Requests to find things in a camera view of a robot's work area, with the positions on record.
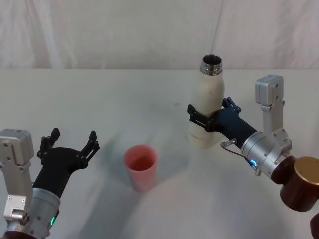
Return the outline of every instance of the green led light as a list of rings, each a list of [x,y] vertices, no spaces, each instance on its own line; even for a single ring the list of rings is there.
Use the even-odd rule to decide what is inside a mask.
[[[55,220],[55,217],[53,217],[53,218],[51,219],[51,225],[53,225],[54,220]]]

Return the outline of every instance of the white table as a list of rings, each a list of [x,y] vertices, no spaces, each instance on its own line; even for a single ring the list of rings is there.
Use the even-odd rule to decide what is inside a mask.
[[[91,130],[101,149],[64,191],[53,239],[309,239],[318,211],[298,213],[280,200],[281,186],[256,177],[219,145],[196,151],[186,141],[187,104],[196,70],[1,70],[0,127],[42,136],[61,131],[56,146],[81,149]],[[319,157],[319,71],[225,70],[226,96],[262,130],[254,83],[285,78],[284,126],[295,156]],[[122,166],[126,149],[148,144],[159,155],[158,185],[140,195]],[[34,180],[41,169],[32,159]],[[6,189],[0,176],[0,211]],[[2,233],[5,220],[0,219]]]

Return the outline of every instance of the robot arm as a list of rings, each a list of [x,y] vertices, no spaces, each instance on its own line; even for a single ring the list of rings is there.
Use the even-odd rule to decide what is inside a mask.
[[[37,156],[43,167],[32,185],[28,170],[29,160],[34,155],[30,133],[9,129],[0,132],[0,169],[8,189],[4,211],[8,226],[3,238],[44,239],[49,236],[71,174],[86,168],[99,150],[94,131],[81,151],[52,148],[59,137],[60,132],[55,128],[51,136],[42,138]]]
[[[282,201],[291,209],[305,212],[319,198],[319,160],[312,157],[294,158],[290,154],[292,142],[283,128],[283,77],[269,75],[255,84],[256,102],[261,104],[264,132],[257,132],[239,117],[241,111],[231,98],[223,100],[224,108],[207,117],[192,105],[188,106],[190,121],[207,132],[220,132],[234,144],[259,176],[262,172],[277,184]],[[315,226],[312,221],[312,232]]]

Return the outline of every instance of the metal bracket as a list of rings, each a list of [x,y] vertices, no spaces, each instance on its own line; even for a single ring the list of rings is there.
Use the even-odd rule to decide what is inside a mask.
[[[31,134],[24,130],[0,132],[0,170],[3,172],[8,198],[4,209],[7,221],[25,218],[31,204],[32,181],[29,167],[34,156]]]
[[[279,156],[289,153],[292,142],[283,128],[284,78],[277,75],[265,76],[255,83],[256,102],[263,110],[264,133],[274,144]]]

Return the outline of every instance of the white bottle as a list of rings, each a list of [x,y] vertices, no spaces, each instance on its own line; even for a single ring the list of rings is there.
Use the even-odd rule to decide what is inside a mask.
[[[217,55],[206,55],[200,66],[200,77],[192,93],[191,104],[206,116],[219,110],[224,98],[222,60]],[[216,143],[216,132],[208,133],[204,128],[189,122],[188,141],[196,148],[210,148]]]

